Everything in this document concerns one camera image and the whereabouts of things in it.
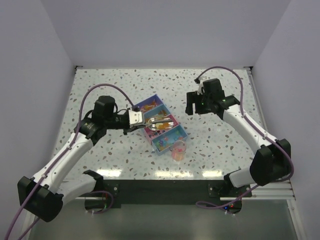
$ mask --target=clear container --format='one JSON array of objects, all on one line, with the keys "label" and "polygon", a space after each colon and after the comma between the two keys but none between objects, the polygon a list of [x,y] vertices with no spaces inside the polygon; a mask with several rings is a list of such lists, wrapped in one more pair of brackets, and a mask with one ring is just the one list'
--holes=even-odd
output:
[{"label": "clear container", "polygon": [[171,156],[175,161],[179,162],[185,158],[186,150],[186,143],[182,140],[178,140],[174,142],[174,144],[171,147]]}]

